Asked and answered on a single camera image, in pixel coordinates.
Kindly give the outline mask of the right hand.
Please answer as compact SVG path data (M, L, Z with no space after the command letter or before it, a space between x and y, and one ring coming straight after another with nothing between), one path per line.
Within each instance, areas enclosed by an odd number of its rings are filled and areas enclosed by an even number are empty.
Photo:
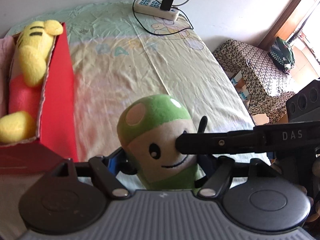
M311 209L306 219L307 223L312 223L319 219L319 154L313 162L312 168L312 197L309 197Z

